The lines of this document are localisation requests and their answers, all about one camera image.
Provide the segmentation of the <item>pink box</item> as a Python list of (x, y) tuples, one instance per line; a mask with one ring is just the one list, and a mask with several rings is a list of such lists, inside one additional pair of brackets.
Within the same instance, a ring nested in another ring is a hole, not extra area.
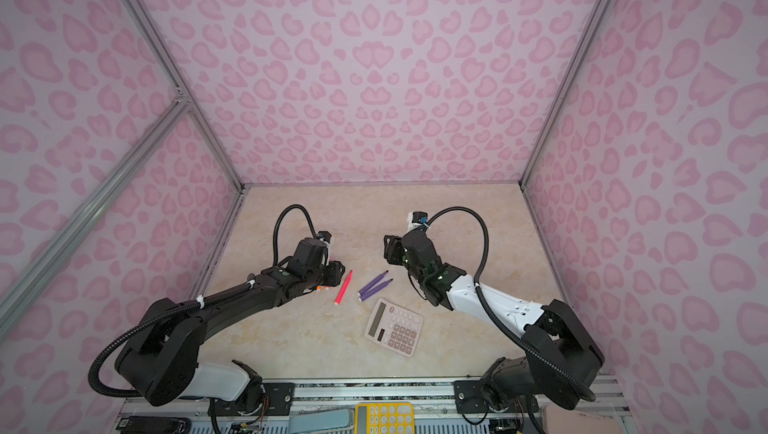
[(542, 410), (543, 428), (549, 434), (621, 434), (618, 421), (601, 415), (547, 405)]

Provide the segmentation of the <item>grey blue case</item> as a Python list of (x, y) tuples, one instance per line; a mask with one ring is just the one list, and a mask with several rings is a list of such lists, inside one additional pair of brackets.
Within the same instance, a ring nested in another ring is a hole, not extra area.
[(292, 416), (288, 423), (289, 434), (322, 433), (350, 428), (354, 414), (350, 409), (317, 411)]

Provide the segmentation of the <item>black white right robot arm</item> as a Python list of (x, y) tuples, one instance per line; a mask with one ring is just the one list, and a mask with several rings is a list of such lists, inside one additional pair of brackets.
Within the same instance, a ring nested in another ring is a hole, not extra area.
[(387, 263), (404, 267), (430, 304), (494, 325), (523, 351), (515, 359), (498, 358), (481, 376), (480, 396), (490, 409), (535, 395), (568, 410), (596, 400), (591, 385), (605, 357), (565, 302), (525, 301), (486, 286), (477, 275), (444, 262), (421, 229), (386, 235), (383, 245)]

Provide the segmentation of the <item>pink highlighter pen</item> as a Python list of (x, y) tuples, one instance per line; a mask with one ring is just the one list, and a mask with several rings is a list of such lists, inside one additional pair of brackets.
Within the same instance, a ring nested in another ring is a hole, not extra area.
[(349, 272), (346, 274), (346, 276), (345, 276), (345, 278), (344, 278), (344, 280), (343, 280), (343, 282), (342, 282), (342, 284), (341, 284), (341, 287), (340, 287), (340, 289), (339, 289), (339, 291), (338, 291), (338, 293), (337, 293), (337, 295), (336, 295), (336, 298), (335, 298), (335, 300), (334, 300), (334, 304), (335, 304), (335, 305), (339, 306), (339, 305), (341, 305), (341, 304), (342, 304), (342, 302), (343, 302), (343, 299), (344, 299), (344, 297), (345, 297), (345, 294), (346, 294), (346, 292), (347, 292), (347, 290), (348, 290), (349, 284), (350, 284), (350, 282), (351, 282), (351, 279), (352, 279), (353, 273), (354, 273), (354, 271), (353, 271), (353, 270), (350, 270), (350, 271), (349, 271)]

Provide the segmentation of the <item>black stapler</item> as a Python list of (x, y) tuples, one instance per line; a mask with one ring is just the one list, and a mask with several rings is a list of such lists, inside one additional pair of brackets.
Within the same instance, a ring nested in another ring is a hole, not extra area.
[(132, 434), (171, 434), (185, 429), (183, 421), (170, 417), (129, 416), (121, 418), (117, 424), (119, 433)]

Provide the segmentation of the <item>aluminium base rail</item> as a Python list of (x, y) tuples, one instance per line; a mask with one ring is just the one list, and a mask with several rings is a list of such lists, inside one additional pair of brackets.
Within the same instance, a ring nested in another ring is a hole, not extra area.
[(485, 405), (479, 381), (473, 377), (273, 379), (265, 384), (266, 412), (237, 412), (207, 399), (181, 399), (163, 407), (141, 400), (124, 403), (121, 418), (170, 417), (184, 422), (179, 433), (286, 433), (292, 416), (317, 411), (350, 409), (354, 423), (334, 431), (354, 433), (355, 408), (369, 402), (409, 402), (414, 407), (415, 433), (535, 433), (543, 428), (542, 410), (549, 400), (517, 400), (500, 411)]

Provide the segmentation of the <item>yellow calculator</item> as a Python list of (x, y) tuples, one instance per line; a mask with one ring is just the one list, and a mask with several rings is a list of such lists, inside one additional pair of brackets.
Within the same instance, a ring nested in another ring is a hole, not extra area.
[(355, 408), (355, 434), (414, 434), (414, 407), (409, 402), (360, 403)]

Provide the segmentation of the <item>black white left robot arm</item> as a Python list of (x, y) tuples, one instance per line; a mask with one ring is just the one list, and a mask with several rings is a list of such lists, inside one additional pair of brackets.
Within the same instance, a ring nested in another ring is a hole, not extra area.
[(175, 303), (150, 306), (140, 324), (119, 343), (116, 371), (132, 394), (153, 406), (178, 398), (213, 398), (255, 410), (264, 395), (262, 377), (239, 360), (204, 363), (201, 346), (226, 328), (262, 311), (276, 309), (320, 287), (340, 284), (344, 265), (329, 256), (331, 235), (302, 239), (293, 255), (234, 288)]

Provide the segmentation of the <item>pink white calculator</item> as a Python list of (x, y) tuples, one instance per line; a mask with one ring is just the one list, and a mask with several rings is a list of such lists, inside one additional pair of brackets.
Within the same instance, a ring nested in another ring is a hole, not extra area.
[(416, 351), (423, 327), (422, 315), (380, 298), (368, 320), (364, 337), (385, 349), (410, 358)]

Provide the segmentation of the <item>purple highlighter pen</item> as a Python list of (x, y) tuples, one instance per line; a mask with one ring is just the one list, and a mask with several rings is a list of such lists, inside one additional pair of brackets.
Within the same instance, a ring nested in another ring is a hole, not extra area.
[(385, 270), (381, 274), (377, 275), (375, 278), (373, 278), (370, 282), (368, 282), (362, 289), (358, 291), (358, 297), (362, 297), (364, 294), (366, 294), (370, 289), (375, 287), (380, 281), (382, 281), (386, 275), (388, 274), (388, 270)]
[(361, 301), (365, 301), (365, 300), (371, 298), (375, 294), (379, 293), (380, 291), (382, 291), (383, 289), (388, 287), (391, 284), (391, 282), (392, 282), (392, 279), (389, 279), (389, 280), (387, 280), (387, 281), (385, 281), (385, 282), (383, 282), (381, 284), (378, 284), (378, 285), (372, 287), (370, 290), (366, 291), (363, 295), (360, 296), (360, 300)]

